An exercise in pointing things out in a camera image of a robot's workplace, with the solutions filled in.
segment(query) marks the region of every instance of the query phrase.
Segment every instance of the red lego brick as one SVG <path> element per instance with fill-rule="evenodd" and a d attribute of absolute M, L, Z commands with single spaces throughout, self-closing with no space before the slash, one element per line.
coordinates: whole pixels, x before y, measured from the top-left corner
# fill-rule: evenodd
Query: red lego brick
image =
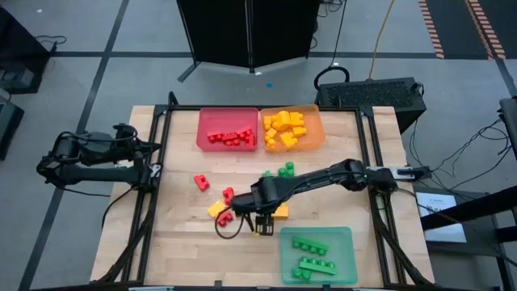
<path fill-rule="evenodd" d="M 255 145 L 255 136 L 253 134 L 250 134 L 246 137 L 246 143 L 244 146 L 254 146 Z"/>
<path fill-rule="evenodd" d="M 223 196 L 225 197 L 225 203 L 226 205 L 229 206 L 229 203 L 232 201 L 233 199 L 233 188 L 231 187 L 228 187 L 226 188 L 226 190 L 223 190 Z"/>
<path fill-rule="evenodd" d="M 245 128 L 239 129 L 235 132 L 240 139 L 245 140 L 247 136 L 251 135 L 251 126 L 246 126 Z"/>
<path fill-rule="evenodd" d="M 223 136 L 222 141 L 232 141 L 232 140 L 234 140 L 236 138 L 237 138 L 237 134 L 236 133 L 226 133 Z"/>
<path fill-rule="evenodd" d="M 200 188 L 201 191 L 204 191 L 210 187 L 210 183 L 204 178 L 204 175 L 195 175 L 194 181 L 197 184 L 197 187 Z"/>
<path fill-rule="evenodd" d="M 219 220 L 217 223 L 219 223 L 219 226 L 225 227 L 227 222 L 230 222 L 233 220 L 233 215 L 230 211 L 227 211 L 226 213 L 223 213 L 219 216 Z"/>
<path fill-rule="evenodd" d="M 211 143 L 223 140 L 223 133 L 222 132 L 210 132 L 210 133 L 207 133 L 207 136 L 208 136 L 208 140 Z"/>

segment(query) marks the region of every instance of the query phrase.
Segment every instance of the wooden tabletop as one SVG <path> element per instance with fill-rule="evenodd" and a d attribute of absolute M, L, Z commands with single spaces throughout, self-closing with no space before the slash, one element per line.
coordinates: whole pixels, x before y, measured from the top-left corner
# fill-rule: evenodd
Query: wooden tabletop
<path fill-rule="evenodd" d="M 130 124 L 147 140 L 153 107 L 137 106 Z M 406 157 L 393 108 L 374 108 L 380 147 L 386 166 L 405 166 Z M 368 194 L 329 186 L 296 195 L 288 202 L 289 219 L 275 222 L 273 237 L 254 237 L 246 223 L 234 239 L 218 238 L 207 208 L 222 200 L 222 191 L 233 187 L 236 195 L 249 192 L 265 170 L 275 171 L 287 161 L 296 174 L 328 167 L 346 158 L 361 159 L 355 115 L 321 112 L 326 141 L 318 150 L 266 154 L 259 142 L 255 152 L 205 153 L 195 144 L 199 112 L 172 113 L 160 186 L 158 209 L 149 251 L 146 285 L 204 285 L 222 280 L 224 286 L 283 286 L 280 275 L 279 234 L 283 226 L 348 226 L 351 228 L 359 287 L 382 287 Z M 370 140 L 368 121 L 365 133 Z M 373 152 L 371 143 L 370 159 Z M 210 188 L 201 192 L 194 175 L 203 174 Z M 127 189 L 116 183 L 111 199 Z M 412 190 L 407 183 L 399 187 Z M 117 202 L 107 215 L 91 279 L 99 279 L 115 262 L 128 242 L 136 193 Z M 393 212 L 401 248 L 418 270 L 434 281 L 426 242 L 412 196 L 392 195 Z M 229 223 L 227 234 L 238 222 Z M 397 282 L 392 253 L 386 245 L 391 281 Z M 131 278 L 136 277 L 140 249 L 135 251 Z"/>

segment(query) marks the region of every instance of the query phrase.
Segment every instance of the orange bin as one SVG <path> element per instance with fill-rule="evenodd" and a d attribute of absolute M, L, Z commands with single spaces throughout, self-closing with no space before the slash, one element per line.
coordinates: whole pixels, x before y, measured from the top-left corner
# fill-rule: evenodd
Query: orange bin
<path fill-rule="evenodd" d="M 283 132 L 278 132 L 275 136 L 276 144 L 273 147 L 267 147 L 268 153 L 281 153 L 288 150 L 314 150 L 322 145 L 325 141 L 325 132 L 323 131 L 322 119 L 320 117 L 320 111 L 316 105 L 300 105 L 300 106 L 289 106 L 285 108 L 268 108 L 260 111 L 260 125 L 263 128 L 263 135 L 259 137 L 258 142 L 264 143 L 266 130 L 264 128 L 264 117 L 274 116 L 278 112 L 299 112 L 304 115 L 304 127 L 307 129 L 307 133 L 303 137 L 298 138 L 296 143 L 291 149 L 288 149 L 280 142 L 280 134 L 290 131 L 287 129 Z"/>

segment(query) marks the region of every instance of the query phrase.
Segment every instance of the white paper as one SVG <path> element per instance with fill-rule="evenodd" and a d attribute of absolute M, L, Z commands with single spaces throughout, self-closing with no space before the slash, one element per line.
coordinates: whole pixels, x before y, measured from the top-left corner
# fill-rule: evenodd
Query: white paper
<path fill-rule="evenodd" d="M 456 200 L 453 195 L 431 194 L 417 192 L 417 201 L 420 205 L 434 209 L 436 212 L 456 206 Z M 418 207 L 420 217 L 425 217 L 432 212 Z M 451 226 L 444 226 L 434 230 L 424 231 L 428 242 L 448 242 L 448 243 L 466 243 L 463 226 L 456 223 Z"/>

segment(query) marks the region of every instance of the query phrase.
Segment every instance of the green lego brick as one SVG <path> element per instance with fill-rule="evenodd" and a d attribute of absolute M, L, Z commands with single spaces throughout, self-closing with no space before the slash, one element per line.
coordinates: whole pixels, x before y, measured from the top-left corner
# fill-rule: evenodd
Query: green lego brick
<path fill-rule="evenodd" d="M 310 275 L 311 274 L 312 274 L 312 272 L 310 270 L 303 270 L 303 269 L 300 269 L 300 268 L 294 268 L 292 270 L 292 277 L 293 278 L 302 279 L 302 280 L 306 280 L 306 281 L 310 280 Z"/>
<path fill-rule="evenodd" d="M 288 175 L 288 172 L 287 172 L 287 170 L 285 170 L 285 168 L 278 169 L 278 176 L 286 177 L 287 175 Z"/>
<path fill-rule="evenodd" d="M 300 268 L 314 272 L 322 272 L 329 275 L 336 274 L 336 265 L 332 262 L 326 262 L 322 259 L 308 259 L 307 257 L 300 258 Z"/>
<path fill-rule="evenodd" d="M 299 247 L 303 251 L 310 251 L 313 254 L 319 255 L 326 255 L 326 252 L 329 250 L 329 246 L 323 243 L 297 236 L 292 237 L 292 247 Z"/>

